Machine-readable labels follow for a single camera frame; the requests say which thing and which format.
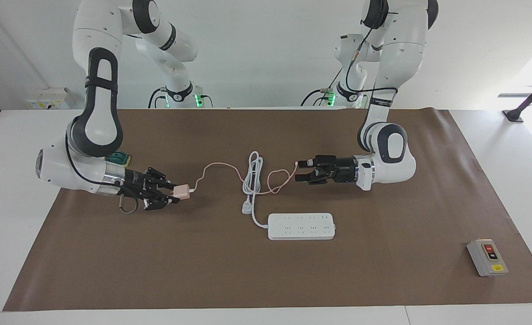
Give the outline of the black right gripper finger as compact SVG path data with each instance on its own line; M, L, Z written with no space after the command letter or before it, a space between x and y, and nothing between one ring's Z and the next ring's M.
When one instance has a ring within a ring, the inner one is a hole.
M177 197L171 197L161 192L155 192L147 194L143 198L144 210L153 211L165 208L168 204L177 204L180 199Z
M161 173L155 168L149 167L145 171L145 187L147 189L156 188L165 188L173 190L176 185L171 183L166 177L165 174Z

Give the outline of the white power strip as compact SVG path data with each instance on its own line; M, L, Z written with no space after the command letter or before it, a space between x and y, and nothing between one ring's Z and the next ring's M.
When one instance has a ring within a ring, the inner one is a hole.
M267 226L272 241L328 240L336 234L330 213L270 214Z

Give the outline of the brown table mat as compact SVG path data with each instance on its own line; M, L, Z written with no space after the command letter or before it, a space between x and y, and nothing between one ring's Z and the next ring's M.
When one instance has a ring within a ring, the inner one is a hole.
M236 172L207 170L190 199L120 212L116 197L61 190L4 311L517 304L532 253L447 111L393 110L409 181L310 186L258 197L256 214L330 213L333 239L272 241L244 216ZM493 239L509 273L481 277L466 245Z

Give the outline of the green knife switch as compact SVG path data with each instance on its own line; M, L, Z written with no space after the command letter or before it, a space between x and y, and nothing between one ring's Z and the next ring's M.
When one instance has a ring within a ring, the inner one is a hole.
M113 154L110 154L109 156L105 157L105 160L112 162L113 164L119 164L127 167L130 163L131 157L125 152L116 151Z

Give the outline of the white wall socket box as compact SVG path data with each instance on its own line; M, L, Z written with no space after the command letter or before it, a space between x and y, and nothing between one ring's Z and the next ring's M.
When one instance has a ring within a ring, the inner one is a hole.
M41 110L72 109L75 105L75 101L66 87L29 88L25 103L29 109Z

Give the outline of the grey on-off switch box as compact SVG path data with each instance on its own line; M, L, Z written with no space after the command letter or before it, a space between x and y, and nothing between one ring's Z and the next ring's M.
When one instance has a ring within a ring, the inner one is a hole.
M494 277L509 273L493 239L475 239L466 248L479 276Z

